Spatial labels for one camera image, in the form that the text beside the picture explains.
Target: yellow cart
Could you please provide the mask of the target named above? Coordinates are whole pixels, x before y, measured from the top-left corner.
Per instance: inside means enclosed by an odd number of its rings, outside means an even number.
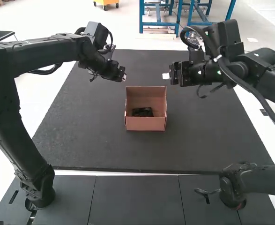
[[[116,8],[119,8],[119,0],[94,0],[94,6],[97,6],[97,3],[103,5],[104,11],[107,10],[107,5],[115,4]]]

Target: blue metal frame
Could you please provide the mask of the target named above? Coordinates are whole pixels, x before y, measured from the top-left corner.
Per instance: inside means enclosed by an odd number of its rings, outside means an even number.
[[[176,36],[178,36],[183,0],[179,0],[177,21],[175,23],[174,22],[161,22],[161,17],[160,17],[160,7],[161,6],[168,7],[169,15],[171,15],[173,6],[174,6],[174,1],[175,0],[171,0],[171,3],[169,4],[169,0],[166,0],[165,4],[161,4],[161,3],[144,3],[144,0],[140,0],[139,1],[139,33],[140,34],[143,33],[143,26],[173,26],[173,27],[175,27],[175,34],[176,34]],[[145,6],[155,6],[156,7],[157,22],[143,22],[142,21],[142,16],[145,14]]]
[[[236,0],[231,0],[225,20],[229,20],[231,18],[235,3],[236,3]],[[208,3],[201,3],[201,0],[197,0],[197,2],[195,2],[195,0],[190,0],[189,3],[184,2],[183,5],[189,6],[187,26],[210,26],[214,23],[217,23],[217,22],[210,22],[207,19],[207,16],[210,14],[212,0],[209,0]],[[200,6],[208,7],[205,15],[201,11]],[[202,22],[192,22],[193,8],[195,8],[197,13],[199,14]]]
[[[231,0],[229,9],[226,15],[225,20],[229,20],[231,18],[234,6],[235,6],[236,0]],[[160,6],[165,6],[169,8],[169,15],[172,15],[174,0],[165,0],[165,4],[161,3],[144,3],[144,0],[140,0],[140,13],[139,13],[139,33],[143,33],[143,26],[173,26],[175,27],[175,34],[178,36],[179,33],[179,23],[181,19],[181,13],[182,13],[182,6],[189,6],[189,13],[188,13],[188,19],[187,19],[187,26],[210,26],[217,22],[210,22],[207,19],[207,16],[210,13],[212,0],[209,0],[208,3],[201,3],[201,0],[190,0],[190,2],[183,2],[183,0],[179,0],[178,3],[178,14],[177,14],[177,21],[174,22],[161,22],[160,17]],[[157,16],[157,22],[143,22],[142,16],[145,14],[145,6],[155,6],[156,7],[156,16]],[[207,6],[206,14],[203,14],[203,12],[200,9],[200,6]],[[202,22],[192,22],[192,15],[193,15],[193,8],[197,11],[199,14]]]

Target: black floor panel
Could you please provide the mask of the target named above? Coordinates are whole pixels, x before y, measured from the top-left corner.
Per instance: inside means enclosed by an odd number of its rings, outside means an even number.
[[[178,177],[97,177],[89,224],[184,225]]]
[[[240,225],[238,213],[228,209],[218,194],[208,200],[195,193],[194,188],[207,191],[219,189],[218,176],[179,176],[186,224]]]
[[[56,176],[56,198],[45,210],[37,211],[33,225],[86,225],[95,180],[94,176]]]
[[[28,225],[31,212],[19,187],[15,179],[0,202],[0,221],[5,224]],[[217,194],[210,195],[207,204],[195,187],[215,190],[218,177],[56,176],[57,197],[37,211],[33,225],[275,225],[268,195],[249,194],[246,207],[237,213]]]

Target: black robotic arm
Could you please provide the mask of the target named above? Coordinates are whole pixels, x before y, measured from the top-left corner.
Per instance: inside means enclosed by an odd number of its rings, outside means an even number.
[[[96,22],[89,22],[82,31],[80,35],[63,33],[26,41],[0,42],[0,149],[21,180],[29,210],[46,207],[54,200],[54,170],[40,155],[23,125],[14,78],[74,60],[79,61],[79,67],[104,79],[121,82],[126,78],[125,68],[111,59],[115,46],[106,45],[110,32]]]
[[[198,32],[203,37],[206,55],[199,45],[186,39],[186,32]],[[170,65],[171,84],[181,87],[211,85],[220,83],[209,94],[222,86],[233,88],[237,84],[251,92],[262,104],[275,123],[275,114],[266,102],[275,102],[275,51],[261,48],[245,53],[236,20],[229,20],[200,29],[186,27],[180,34],[188,45],[189,61],[174,62]],[[258,166],[255,163],[232,164],[219,173],[222,202],[232,209],[245,207],[247,193],[275,195],[275,166]],[[198,194],[211,194],[196,188]]]

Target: cardboard box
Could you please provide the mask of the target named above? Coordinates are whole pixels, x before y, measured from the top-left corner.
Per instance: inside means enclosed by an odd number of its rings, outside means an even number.
[[[154,117],[132,116],[134,108],[151,107]],[[126,87],[126,130],[164,131],[166,125],[166,86]]]

